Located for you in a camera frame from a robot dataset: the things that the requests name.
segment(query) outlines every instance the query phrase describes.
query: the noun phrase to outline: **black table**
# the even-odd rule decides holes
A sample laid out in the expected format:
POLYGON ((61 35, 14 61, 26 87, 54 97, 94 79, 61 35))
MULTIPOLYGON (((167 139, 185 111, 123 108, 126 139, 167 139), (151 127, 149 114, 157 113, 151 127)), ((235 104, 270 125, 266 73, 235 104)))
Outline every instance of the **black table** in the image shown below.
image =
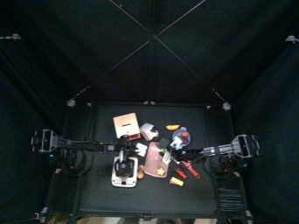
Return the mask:
MULTIPOLYGON (((63 136, 74 140, 93 138, 113 142, 117 139, 114 117, 130 113, 137 113, 139 126, 151 123, 161 136, 170 140, 173 132, 165 126, 181 124, 186 127, 191 133, 191 143, 186 149, 227 144, 234 139, 230 112, 222 107, 109 103, 71 108, 63 136)), ((134 144, 138 142, 149 145, 145 139, 137 139, 134 144)), ((54 212, 74 214, 77 217, 215 217, 213 181, 203 164, 194 165, 201 179, 187 171, 183 187, 170 184, 174 171, 171 163, 167 178, 146 175, 134 188, 122 188, 111 184, 117 155, 94 153, 93 168, 81 178, 65 173, 54 174, 50 199, 54 212)), ((139 157, 139 164, 145 162, 146 158, 139 157)))

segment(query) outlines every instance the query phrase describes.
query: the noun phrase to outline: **orange object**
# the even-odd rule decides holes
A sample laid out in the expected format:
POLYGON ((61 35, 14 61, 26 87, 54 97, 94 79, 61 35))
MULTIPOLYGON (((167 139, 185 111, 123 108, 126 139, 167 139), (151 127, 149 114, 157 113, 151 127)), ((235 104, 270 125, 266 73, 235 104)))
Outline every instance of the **orange object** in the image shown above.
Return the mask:
POLYGON ((182 133, 182 136, 183 136, 183 137, 187 137, 187 136, 189 136, 189 132, 185 131, 185 132, 182 133))

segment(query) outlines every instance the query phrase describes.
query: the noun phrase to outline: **black enclosure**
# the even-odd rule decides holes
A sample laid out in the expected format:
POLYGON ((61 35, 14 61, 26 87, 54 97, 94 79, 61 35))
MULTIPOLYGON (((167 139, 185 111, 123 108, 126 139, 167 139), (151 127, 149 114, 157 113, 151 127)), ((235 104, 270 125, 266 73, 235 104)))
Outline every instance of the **black enclosure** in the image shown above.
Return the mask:
MULTIPOLYGON (((71 139, 106 141, 115 134, 113 117, 135 111, 139 124, 155 118, 161 129, 187 115, 182 123, 201 136, 194 147, 259 135, 265 156, 245 175, 249 210, 257 223, 298 223, 299 40, 286 41, 290 35, 299 39, 298 1, 5 0, 0 12, 2 223, 26 223, 43 210, 55 181, 79 184, 66 177, 54 181, 47 155, 33 153, 34 132, 49 128, 71 139)), ((109 157, 95 159, 109 166, 109 157)), ((126 215, 105 197, 106 167, 83 180, 79 211, 126 215), (103 185, 94 182, 101 175, 103 185)), ((206 179, 183 188, 194 210, 179 213, 173 204, 162 211, 155 194, 146 202, 154 210, 145 213, 211 217, 206 179)), ((61 193, 71 197, 77 189, 62 185, 53 197, 69 212, 74 201, 61 193)), ((139 188, 133 201, 138 195, 145 197, 139 188)), ((130 209, 142 213, 134 204, 130 209)))

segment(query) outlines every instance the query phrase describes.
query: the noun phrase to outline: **black object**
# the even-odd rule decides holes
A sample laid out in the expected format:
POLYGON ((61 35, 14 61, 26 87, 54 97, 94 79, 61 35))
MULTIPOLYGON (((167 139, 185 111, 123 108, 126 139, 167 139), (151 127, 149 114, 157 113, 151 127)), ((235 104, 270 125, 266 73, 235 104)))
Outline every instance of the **black object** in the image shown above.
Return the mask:
POLYGON ((161 149, 166 149, 169 145, 170 145, 170 141, 165 137, 162 137, 162 139, 158 142, 158 147, 161 149))
POLYGON ((179 224, 178 219, 158 219, 155 224, 179 224))
POLYGON ((129 158, 122 162, 118 160, 115 162, 117 176, 121 178, 133 178, 134 168, 135 168, 135 161, 133 159, 129 158))

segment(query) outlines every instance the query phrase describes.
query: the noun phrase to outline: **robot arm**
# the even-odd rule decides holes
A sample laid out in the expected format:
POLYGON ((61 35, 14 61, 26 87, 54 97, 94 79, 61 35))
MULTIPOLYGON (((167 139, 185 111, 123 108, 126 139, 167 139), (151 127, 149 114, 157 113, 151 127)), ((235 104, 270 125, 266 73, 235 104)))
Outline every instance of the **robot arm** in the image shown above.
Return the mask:
POLYGON ((58 148, 75 151, 98 151, 110 153, 117 150, 113 143, 102 143, 97 141, 73 141, 58 136, 50 129, 35 131, 33 137, 33 151, 41 153, 51 153, 58 148))
POLYGON ((230 144, 194 150, 173 149, 173 156, 178 161, 194 161, 215 155, 231 155, 237 158, 253 158, 259 156, 259 143, 257 136, 237 136, 230 144))

